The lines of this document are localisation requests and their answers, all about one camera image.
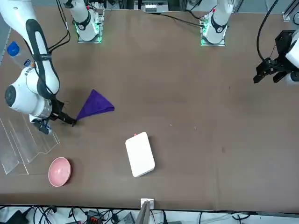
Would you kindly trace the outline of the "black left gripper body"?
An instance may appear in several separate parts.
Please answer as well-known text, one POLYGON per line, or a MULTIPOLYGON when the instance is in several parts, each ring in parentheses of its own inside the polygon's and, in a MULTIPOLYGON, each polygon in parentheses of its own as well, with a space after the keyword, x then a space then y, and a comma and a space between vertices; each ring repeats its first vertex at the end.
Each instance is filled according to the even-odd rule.
POLYGON ((295 70, 295 66, 286 58, 294 33, 294 30, 282 30, 275 38, 278 57, 269 61, 274 70, 295 70))

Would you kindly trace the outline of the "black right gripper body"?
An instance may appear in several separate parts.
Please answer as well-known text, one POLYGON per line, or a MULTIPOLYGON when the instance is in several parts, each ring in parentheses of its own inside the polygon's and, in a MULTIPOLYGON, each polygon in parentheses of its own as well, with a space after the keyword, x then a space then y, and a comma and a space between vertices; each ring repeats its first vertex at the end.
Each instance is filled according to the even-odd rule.
POLYGON ((52 99, 50 101, 50 105, 52 106, 52 111, 48 119, 53 121, 55 121, 56 119, 59 119, 63 122, 68 121, 68 115, 62 111, 64 103, 60 102, 57 99, 52 99))

